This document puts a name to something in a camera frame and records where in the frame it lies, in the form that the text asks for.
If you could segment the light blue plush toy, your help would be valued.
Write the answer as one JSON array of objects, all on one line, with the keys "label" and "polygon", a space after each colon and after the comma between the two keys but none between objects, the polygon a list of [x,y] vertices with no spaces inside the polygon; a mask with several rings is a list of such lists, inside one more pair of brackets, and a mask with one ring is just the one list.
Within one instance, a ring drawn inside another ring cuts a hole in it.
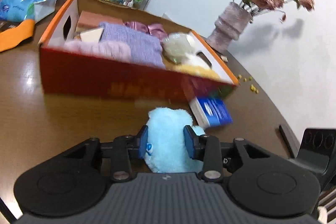
[{"label": "light blue plush toy", "polygon": [[205,131],[193,125],[193,118],[183,109],[158,107],[148,113],[148,139],[145,162],[154,173],[198,173],[203,163],[189,157],[183,129],[191,126],[196,135]]}]

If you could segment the yellow white alpaca plush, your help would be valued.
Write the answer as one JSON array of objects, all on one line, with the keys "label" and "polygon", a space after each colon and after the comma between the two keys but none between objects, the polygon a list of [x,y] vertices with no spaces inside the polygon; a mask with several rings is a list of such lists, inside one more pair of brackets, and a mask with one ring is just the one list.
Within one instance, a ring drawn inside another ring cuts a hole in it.
[{"label": "yellow white alpaca plush", "polygon": [[192,76],[221,80],[221,77],[203,59],[190,53],[186,53],[181,61],[172,67],[172,70]]}]

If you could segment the lilac fuzzy headband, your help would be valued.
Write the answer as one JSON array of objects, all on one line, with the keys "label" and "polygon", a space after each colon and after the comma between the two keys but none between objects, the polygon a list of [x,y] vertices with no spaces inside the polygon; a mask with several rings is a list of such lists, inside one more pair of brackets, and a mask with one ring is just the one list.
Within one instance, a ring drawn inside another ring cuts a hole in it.
[{"label": "lilac fuzzy headband", "polygon": [[71,40],[64,44],[63,49],[68,52],[105,59],[130,62],[131,49],[125,42],[104,41],[98,43]]}]

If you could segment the purple towel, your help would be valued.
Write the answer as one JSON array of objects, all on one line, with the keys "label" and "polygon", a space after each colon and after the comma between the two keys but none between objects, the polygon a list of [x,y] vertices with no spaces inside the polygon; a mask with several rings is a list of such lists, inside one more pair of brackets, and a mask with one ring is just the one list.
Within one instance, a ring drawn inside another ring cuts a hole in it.
[{"label": "purple towel", "polygon": [[155,36],[120,24],[101,22],[98,26],[104,28],[101,42],[124,42],[130,47],[134,63],[165,69],[161,42]]}]

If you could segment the clear crinkled plastic bag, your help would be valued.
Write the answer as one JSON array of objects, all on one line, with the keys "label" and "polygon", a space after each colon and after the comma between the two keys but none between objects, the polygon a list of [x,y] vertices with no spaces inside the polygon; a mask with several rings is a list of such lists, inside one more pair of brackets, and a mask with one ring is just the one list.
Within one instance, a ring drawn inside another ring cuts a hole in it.
[{"label": "clear crinkled plastic bag", "polygon": [[180,64],[187,54],[195,53],[195,42],[191,35],[171,33],[162,40],[164,55],[175,64]]}]

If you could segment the pink satin bow scrunchie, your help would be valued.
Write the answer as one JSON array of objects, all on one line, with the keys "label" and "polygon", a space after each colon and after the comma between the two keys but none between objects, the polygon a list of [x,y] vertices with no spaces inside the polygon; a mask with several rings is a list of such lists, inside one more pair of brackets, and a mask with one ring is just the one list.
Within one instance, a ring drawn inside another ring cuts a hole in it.
[{"label": "pink satin bow scrunchie", "polygon": [[128,21],[128,22],[124,22],[123,25],[133,30],[154,36],[158,38],[160,41],[168,37],[168,34],[163,28],[163,25],[159,23],[153,23],[150,25],[146,25],[141,22]]}]

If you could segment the blue white book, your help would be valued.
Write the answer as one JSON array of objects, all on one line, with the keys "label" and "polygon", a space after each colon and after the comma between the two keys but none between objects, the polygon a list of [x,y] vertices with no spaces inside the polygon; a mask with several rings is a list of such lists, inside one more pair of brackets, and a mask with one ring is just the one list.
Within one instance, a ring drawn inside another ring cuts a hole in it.
[{"label": "blue white book", "polygon": [[203,129],[232,123],[226,105],[218,98],[195,97],[189,102],[189,107],[198,125]]}]

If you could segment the orange red cardboard box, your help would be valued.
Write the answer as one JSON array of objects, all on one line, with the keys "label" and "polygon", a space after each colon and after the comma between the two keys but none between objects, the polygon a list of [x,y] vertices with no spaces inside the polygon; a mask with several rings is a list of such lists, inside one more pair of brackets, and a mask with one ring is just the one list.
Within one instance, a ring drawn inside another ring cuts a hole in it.
[{"label": "orange red cardboard box", "polygon": [[[160,23],[167,33],[191,36],[220,77],[218,80],[182,73],[166,62],[163,68],[138,61],[121,61],[66,51],[64,43],[75,35],[83,11],[111,16],[124,22]],[[41,82],[45,93],[106,98],[153,98],[188,102],[194,97],[226,97],[239,81],[215,51],[193,30],[145,11],[100,0],[66,0],[39,41]]]}]

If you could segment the white triangular card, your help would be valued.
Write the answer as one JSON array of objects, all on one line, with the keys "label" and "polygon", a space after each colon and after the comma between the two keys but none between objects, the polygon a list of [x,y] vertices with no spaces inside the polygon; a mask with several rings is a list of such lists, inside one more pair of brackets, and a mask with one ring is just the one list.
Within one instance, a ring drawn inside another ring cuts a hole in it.
[{"label": "white triangular card", "polygon": [[86,30],[86,31],[80,32],[80,39],[82,42],[86,42],[86,43],[98,43],[102,37],[103,32],[104,32],[103,27]]}]

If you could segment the pink textured vase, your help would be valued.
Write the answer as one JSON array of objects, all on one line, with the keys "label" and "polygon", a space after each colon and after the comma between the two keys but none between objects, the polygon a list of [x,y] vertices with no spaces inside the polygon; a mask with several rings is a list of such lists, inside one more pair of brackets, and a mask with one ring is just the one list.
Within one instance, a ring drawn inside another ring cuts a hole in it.
[{"label": "pink textured vase", "polygon": [[206,38],[207,44],[218,53],[224,53],[232,41],[239,39],[251,19],[248,11],[230,2],[215,21],[214,30]]}]

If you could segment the orange cardboard flap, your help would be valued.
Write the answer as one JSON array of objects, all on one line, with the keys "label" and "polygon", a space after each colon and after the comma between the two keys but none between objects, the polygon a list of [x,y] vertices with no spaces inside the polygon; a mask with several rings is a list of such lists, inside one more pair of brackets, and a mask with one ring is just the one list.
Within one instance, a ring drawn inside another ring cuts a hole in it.
[{"label": "orange cardboard flap", "polygon": [[1,52],[11,50],[34,35],[35,21],[27,19],[19,25],[1,31]]}]

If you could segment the blue tissue pack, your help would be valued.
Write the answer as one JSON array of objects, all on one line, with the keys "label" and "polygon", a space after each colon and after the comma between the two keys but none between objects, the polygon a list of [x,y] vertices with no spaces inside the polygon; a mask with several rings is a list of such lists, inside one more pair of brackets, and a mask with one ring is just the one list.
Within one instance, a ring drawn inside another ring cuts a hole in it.
[{"label": "blue tissue pack", "polygon": [[55,11],[57,0],[1,0],[1,20],[22,22],[33,19],[38,23]]}]

